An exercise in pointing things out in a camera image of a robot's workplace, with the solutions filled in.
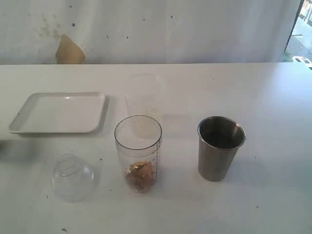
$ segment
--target cup rim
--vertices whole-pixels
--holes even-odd
[[[202,123],[203,123],[204,121],[209,120],[209,119],[212,119],[212,118],[221,118],[221,119],[228,120],[228,121],[234,123],[238,128],[240,128],[240,130],[241,130],[242,133],[243,133],[243,139],[242,139],[241,143],[240,143],[238,146],[235,146],[235,147],[233,147],[233,148],[223,149],[223,148],[215,147],[215,146],[209,144],[208,142],[206,142],[206,141],[203,139],[203,137],[202,137],[202,135],[201,135],[201,133],[200,133],[200,131],[199,131],[199,128],[200,128],[200,126],[202,125]],[[239,147],[241,147],[241,146],[244,144],[244,142],[245,142],[245,140],[246,140],[246,134],[245,134],[245,131],[244,131],[244,129],[242,128],[242,126],[240,126],[236,121],[234,121],[234,120],[232,120],[232,119],[230,119],[230,118],[224,117],[224,116],[210,116],[210,117],[207,117],[207,118],[203,119],[203,120],[198,124],[197,133],[198,133],[199,138],[200,138],[201,141],[203,141],[204,143],[206,143],[207,145],[209,145],[209,146],[212,147],[212,148],[215,148],[215,149],[218,149],[218,150],[224,150],[224,151],[238,149]]]
[[[126,146],[122,145],[122,144],[118,141],[118,139],[117,139],[117,137],[116,137],[116,129],[117,129],[117,127],[118,127],[123,121],[125,121],[125,120],[127,120],[127,119],[129,119],[129,118],[132,118],[132,117],[137,117],[137,116],[140,116],[140,117],[148,117],[148,118],[151,118],[152,120],[154,120],[154,121],[159,125],[159,127],[160,127],[160,136],[159,136],[159,138],[157,139],[157,141],[156,141],[155,143],[151,144],[150,146],[147,146],[147,147],[145,147],[145,148],[140,148],[140,149],[132,149],[132,148],[129,148],[129,147],[126,147]],[[146,150],[146,149],[148,149],[148,148],[153,147],[154,145],[156,145],[156,144],[160,141],[160,139],[161,139],[161,137],[162,137],[162,128],[161,128],[160,123],[159,123],[156,119],[154,119],[154,118],[152,118],[152,117],[150,117],[150,116],[135,115],[135,116],[126,117],[126,118],[124,118],[122,121],[120,121],[120,122],[117,124],[116,128],[115,128],[114,136],[115,136],[115,141],[118,143],[118,145],[122,146],[122,147],[125,148],[125,149],[128,149],[128,150]]]

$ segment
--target white table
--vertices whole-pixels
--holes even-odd
[[[127,116],[124,81],[165,78],[161,176],[132,193],[118,170],[116,124]],[[8,125],[35,92],[103,91],[102,130],[19,136]],[[197,171],[197,125],[223,115],[247,135],[222,182]],[[312,71],[299,63],[0,66],[0,233],[311,234]],[[56,159],[73,152],[97,172],[85,200],[55,197]]]

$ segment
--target clear plastic bowl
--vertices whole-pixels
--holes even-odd
[[[92,167],[73,154],[64,154],[57,160],[51,180],[52,190],[65,201],[85,198],[93,188]]]

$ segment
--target stainless steel cup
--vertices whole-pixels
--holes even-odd
[[[198,171],[209,181],[221,181],[245,141],[245,132],[229,118],[212,116],[199,123],[198,134]]]

